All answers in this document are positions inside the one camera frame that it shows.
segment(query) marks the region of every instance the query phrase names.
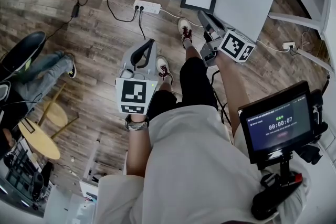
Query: display screen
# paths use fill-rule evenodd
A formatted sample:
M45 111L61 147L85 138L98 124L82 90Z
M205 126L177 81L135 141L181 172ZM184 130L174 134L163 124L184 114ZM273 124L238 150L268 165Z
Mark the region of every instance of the display screen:
M247 119L255 151L287 142L310 131L306 95Z

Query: sneaker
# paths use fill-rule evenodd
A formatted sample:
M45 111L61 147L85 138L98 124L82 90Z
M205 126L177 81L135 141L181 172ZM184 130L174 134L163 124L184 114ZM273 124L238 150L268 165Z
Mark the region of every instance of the sneaker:
M164 57L162 56L157 57L156 69L158 70L159 76L162 79L164 79L166 76L171 77L172 78L171 85L173 84L173 75L170 73L168 62Z
M73 62L72 70L68 72L68 74L69 74L69 77L73 79L77 75L77 69L75 66L75 58L73 57L73 54L68 54L68 56L72 59L72 62Z
M178 21L178 30L180 31L180 34L182 35L182 45L183 48L185 49L185 46L183 42L188 39L190 40L191 43L193 43L192 38L191 38L191 24L186 18L182 18Z

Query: round table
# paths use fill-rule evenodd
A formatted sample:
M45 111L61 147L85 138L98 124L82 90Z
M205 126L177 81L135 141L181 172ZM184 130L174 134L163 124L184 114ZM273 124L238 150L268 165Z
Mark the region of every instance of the round table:
M50 159L60 159L61 155L55 142L35 122L26 119L35 129L32 133L19 122L18 126L22 135L34 149Z
M47 107L49 106L50 102L45 102L43 105L44 111L46 111ZM59 126L64 127L68 124L68 116L65 113L64 109L57 103L53 103L51 105L50 110L47 113L47 118L50 119L50 121Z

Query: blue jeans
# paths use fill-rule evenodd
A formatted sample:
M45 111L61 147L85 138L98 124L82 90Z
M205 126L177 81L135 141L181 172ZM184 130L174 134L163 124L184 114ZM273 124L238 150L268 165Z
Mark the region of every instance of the blue jeans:
M26 103L30 111L56 84L57 79L64 73L70 72L74 63L62 51L45 55L39 61L34 61L22 74L13 79L12 87L23 100L36 102ZM41 78L37 76L48 70Z

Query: power strip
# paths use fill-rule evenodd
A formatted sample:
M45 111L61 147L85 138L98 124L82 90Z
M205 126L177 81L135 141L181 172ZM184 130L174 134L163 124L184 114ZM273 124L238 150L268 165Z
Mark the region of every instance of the power strip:
M282 47L285 49L285 50L289 50L290 48L295 48L295 42L284 42L282 43Z
M133 9L135 10L135 6L143 7L142 12L159 14L161 10L161 5L158 3L147 2L142 0L136 0L133 5Z

